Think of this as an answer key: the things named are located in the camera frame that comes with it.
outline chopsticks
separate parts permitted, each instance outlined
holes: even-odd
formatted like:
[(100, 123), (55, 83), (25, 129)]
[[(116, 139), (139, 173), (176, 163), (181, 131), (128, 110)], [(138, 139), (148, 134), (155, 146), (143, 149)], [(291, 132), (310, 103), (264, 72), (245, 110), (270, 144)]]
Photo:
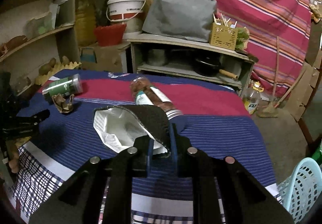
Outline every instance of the chopsticks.
[[(229, 22), (229, 20), (230, 20), (231, 18), (229, 18), (228, 20), (226, 20), (222, 13), (220, 13), (220, 15), (221, 15), (222, 23), (223, 23), (226, 27), (228, 27), (228, 22)], [(214, 22), (216, 23), (216, 25), (221, 25), (221, 23), (220, 23), (220, 22), (217, 22), (216, 17), (215, 17), (215, 14), (213, 14), (213, 18), (214, 18)], [(231, 24), (231, 25), (230, 25), (230, 27), (234, 29), (234, 28), (236, 27), (236, 25), (237, 25), (237, 21), (235, 22), (235, 24)]]

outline cardboard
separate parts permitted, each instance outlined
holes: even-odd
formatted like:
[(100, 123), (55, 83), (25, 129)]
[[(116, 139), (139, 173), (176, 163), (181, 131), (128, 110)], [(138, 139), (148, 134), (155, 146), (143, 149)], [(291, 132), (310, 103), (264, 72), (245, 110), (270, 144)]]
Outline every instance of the cardboard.
[(314, 68), (320, 68), (321, 67), (321, 61), (322, 61), (322, 50), (318, 51), (317, 57), (314, 61), (313, 67)]
[(313, 67), (306, 62), (303, 63), (302, 69), (304, 69), (304, 74), (290, 93), (290, 97), (285, 105), (285, 109), (288, 110), (297, 121), (305, 111), (305, 107), (302, 107), (303, 101), (306, 101), (307, 96), (305, 94), (308, 87), (310, 87), (309, 83), (313, 73)]
[(316, 70), (316, 68), (314, 68), (313, 72), (312, 72), (312, 77), (311, 77), (310, 83), (309, 83), (314, 88), (317, 85), (319, 74), (320, 74), (320, 72), (318, 70)]
[(125, 50), (129, 46), (129, 42), (107, 47), (101, 47), (95, 43), (79, 48), (82, 69), (125, 73), (127, 70)]
[(299, 106), (292, 116), (294, 117), (294, 119), (296, 121), (299, 121), (304, 112), (305, 112), (305, 107), (304, 106)]
[(308, 88), (305, 91), (304, 97), (302, 99), (302, 104), (306, 106), (306, 104), (308, 103), (311, 94), (313, 92), (313, 88), (311, 86), (308, 86)]

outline metal screw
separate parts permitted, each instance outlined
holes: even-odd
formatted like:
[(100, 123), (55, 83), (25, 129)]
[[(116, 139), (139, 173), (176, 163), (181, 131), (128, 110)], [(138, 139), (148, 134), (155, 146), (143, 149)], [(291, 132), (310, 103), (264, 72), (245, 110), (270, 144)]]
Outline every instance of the metal screw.
[(97, 163), (99, 163), (99, 161), (100, 161), (100, 158), (97, 156), (90, 158), (90, 163), (92, 163), (92, 164), (97, 164)]
[(198, 150), (195, 147), (190, 147), (187, 151), (189, 154), (196, 154)]
[(135, 153), (137, 153), (137, 148), (136, 148), (136, 147), (128, 148), (128, 153), (130, 153), (130, 154), (135, 154)]
[(226, 157), (225, 158), (225, 161), (228, 163), (228, 164), (234, 164), (235, 162), (235, 159), (233, 157)]

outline light blue plastic basket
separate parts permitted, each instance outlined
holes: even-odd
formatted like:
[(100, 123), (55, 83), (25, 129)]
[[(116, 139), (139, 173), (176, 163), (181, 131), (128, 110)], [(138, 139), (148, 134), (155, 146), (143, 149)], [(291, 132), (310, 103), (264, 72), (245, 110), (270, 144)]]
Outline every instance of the light blue plastic basket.
[(304, 158), (291, 176), (278, 185), (282, 205), (298, 223), (313, 206), (322, 191), (322, 173), (311, 158)]

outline white bucket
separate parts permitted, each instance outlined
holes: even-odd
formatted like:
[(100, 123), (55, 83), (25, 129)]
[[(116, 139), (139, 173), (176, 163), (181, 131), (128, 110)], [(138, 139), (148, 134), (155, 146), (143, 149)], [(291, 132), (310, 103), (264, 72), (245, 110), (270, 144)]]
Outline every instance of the white bucket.
[(123, 38), (141, 34), (146, 0), (108, 0), (106, 17), (111, 24), (126, 23)]

